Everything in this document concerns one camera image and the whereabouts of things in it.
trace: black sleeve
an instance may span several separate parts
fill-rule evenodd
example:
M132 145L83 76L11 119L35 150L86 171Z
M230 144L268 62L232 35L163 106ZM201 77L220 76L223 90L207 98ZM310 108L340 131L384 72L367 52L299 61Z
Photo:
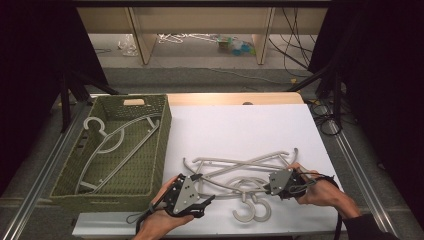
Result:
M364 214L357 218L343 220L349 240L395 240L398 239L391 233L382 232L372 214Z

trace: person's left hand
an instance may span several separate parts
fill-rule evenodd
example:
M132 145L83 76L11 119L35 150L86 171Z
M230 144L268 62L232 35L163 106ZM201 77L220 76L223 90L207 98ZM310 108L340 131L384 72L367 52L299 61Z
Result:
M177 176L171 178L159 190L156 197L152 200L155 204L156 201L165 193L169 186L177 179ZM172 229L184 225L192 221L194 217L187 215L183 217L171 217L165 210L158 210L144 220L143 225L133 240L157 240L165 236Z

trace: person's hand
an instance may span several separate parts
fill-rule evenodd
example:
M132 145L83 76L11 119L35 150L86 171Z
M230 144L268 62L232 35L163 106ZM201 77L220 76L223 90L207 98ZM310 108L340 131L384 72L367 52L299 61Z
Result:
M294 169L298 172L305 172L299 163L291 164L287 169ZM309 173L318 173L317 171L307 171ZM311 178L316 178L318 174L309 174ZM310 181L306 174L302 174L306 182ZM328 181L317 181L316 184L309 186L305 195L296 198L299 204L313 204L316 206L331 206L336 208L340 215L346 218L361 216L358 206L347 194L340 191L337 187Z
M168 187L171 186L172 182L174 182L176 179L177 176L169 179L169 181L162 186L156 197L152 200L153 204L160 199L160 197L165 193ZM146 220L144 220L140 231L137 233L133 240L160 239L172 229L184 225L193 219L194 217L192 215L187 215L184 217L171 217L165 212L165 210L158 210L149 217L147 217Z

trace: green woven basket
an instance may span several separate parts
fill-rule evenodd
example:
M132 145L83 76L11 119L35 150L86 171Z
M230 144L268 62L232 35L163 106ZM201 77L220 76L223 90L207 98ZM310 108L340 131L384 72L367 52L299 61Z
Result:
M151 118L153 122L160 121L160 127L153 135L98 192L88 193L92 189L80 186L78 194L75 194L84 166L104 139L99 133L100 124L89 121L88 130L83 128L81 131L53 188L50 195L53 202L74 212L145 210L162 185L172 119L166 95L100 96L89 114L89 117L97 117L104 122L107 134L148 114L160 114ZM112 152L95 155L83 181L99 185L101 179L108 176L151 129L147 120L126 127L119 147ZM110 149L119 140L120 133L117 133L101 149Z

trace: white tabletop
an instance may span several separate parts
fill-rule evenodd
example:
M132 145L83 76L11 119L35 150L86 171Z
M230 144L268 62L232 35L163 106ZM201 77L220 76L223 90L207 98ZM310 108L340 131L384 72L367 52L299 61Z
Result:
M299 149L297 161L307 169L336 175L307 105L172 106L171 113L164 182L179 173L191 175L183 165L183 158L196 168L191 160L197 157L249 160L276 151L291 152L294 148ZM225 182L236 174L267 180L270 171L234 171L220 176L219 180ZM212 187L209 190L221 191ZM337 212L333 208L299 205L294 199L281 201L277 196L263 193L257 196L271 205L272 215L266 222L237 221L232 211L237 210L240 215L246 211L239 198L213 200L204 217L174 229L168 236L301 235L335 229ZM256 210L262 216L263 207L257 205ZM80 214L73 234L90 238L133 236L135 226L125 222L129 214Z

